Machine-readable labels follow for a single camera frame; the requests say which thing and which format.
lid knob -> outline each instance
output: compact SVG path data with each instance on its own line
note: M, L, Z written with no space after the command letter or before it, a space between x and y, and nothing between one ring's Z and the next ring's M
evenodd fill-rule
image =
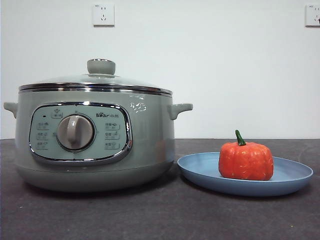
M113 61L103 58L91 59L86 65L90 74L113 75L116 71L116 64Z

orange pumpkin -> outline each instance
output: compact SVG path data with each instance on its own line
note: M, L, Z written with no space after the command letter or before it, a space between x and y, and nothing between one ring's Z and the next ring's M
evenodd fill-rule
M219 172L225 178L242 180L269 180L274 174L274 161L268 147L245 142L235 131L238 142L221 147Z

glass lid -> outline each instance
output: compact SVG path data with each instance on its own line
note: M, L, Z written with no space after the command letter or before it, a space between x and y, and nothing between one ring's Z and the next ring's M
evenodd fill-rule
M172 95L170 90L142 81L114 75L116 64L111 60L102 58L91 59L87 61L87 69L89 74L55 77L33 84L22 85L19 87L19 90L57 91L63 89L105 89Z

control knob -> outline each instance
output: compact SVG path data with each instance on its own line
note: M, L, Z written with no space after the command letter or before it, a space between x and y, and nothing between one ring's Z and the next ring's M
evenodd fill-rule
M89 119L81 115L64 118L57 128L57 140L68 150L83 150L93 140L94 127Z

electrical socket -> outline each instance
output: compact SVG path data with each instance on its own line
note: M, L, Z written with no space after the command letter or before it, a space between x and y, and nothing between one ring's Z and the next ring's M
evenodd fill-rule
M320 5L308 4L305 6L305 26L320 27Z
M94 27L115 25L115 5L95 4L92 7L92 24Z

